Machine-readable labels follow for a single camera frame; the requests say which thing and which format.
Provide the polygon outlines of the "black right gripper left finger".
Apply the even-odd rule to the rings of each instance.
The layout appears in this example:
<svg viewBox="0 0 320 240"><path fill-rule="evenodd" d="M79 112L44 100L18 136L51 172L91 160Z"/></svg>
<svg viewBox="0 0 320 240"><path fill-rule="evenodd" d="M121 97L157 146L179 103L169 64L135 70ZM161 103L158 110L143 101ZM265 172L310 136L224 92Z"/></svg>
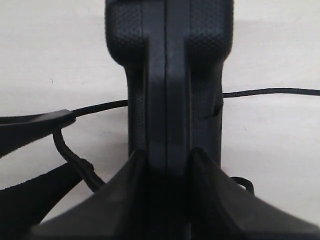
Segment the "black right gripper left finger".
<svg viewBox="0 0 320 240"><path fill-rule="evenodd" d="M33 227L27 240L143 240L146 228L146 158L135 151L91 197Z"/></svg>

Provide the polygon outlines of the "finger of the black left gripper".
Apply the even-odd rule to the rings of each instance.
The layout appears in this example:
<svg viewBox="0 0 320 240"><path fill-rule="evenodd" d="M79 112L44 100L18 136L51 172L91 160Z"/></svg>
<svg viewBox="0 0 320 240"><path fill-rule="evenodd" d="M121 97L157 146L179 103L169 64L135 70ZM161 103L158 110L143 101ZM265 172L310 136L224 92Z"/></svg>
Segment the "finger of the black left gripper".
<svg viewBox="0 0 320 240"><path fill-rule="evenodd" d="M76 121L70 110L0 118L0 156L51 135Z"/></svg>
<svg viewBox="0 0 320 240"><path fill-rule="evenodd" d="M0 225L30 227L40 223L82 178L69 164L0 191Z"/></svg>

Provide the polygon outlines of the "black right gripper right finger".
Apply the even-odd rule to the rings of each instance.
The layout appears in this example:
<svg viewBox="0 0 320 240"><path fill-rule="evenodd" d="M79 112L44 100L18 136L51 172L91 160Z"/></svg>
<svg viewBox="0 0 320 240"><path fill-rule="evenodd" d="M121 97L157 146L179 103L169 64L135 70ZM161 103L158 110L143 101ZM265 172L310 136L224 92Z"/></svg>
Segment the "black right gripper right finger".
<svg viewBox="0 0 320 240"><path fill-rule="evenodd" d="M208 155L192 152L192 239L318 240L320 228L239 186Z"/></svg>

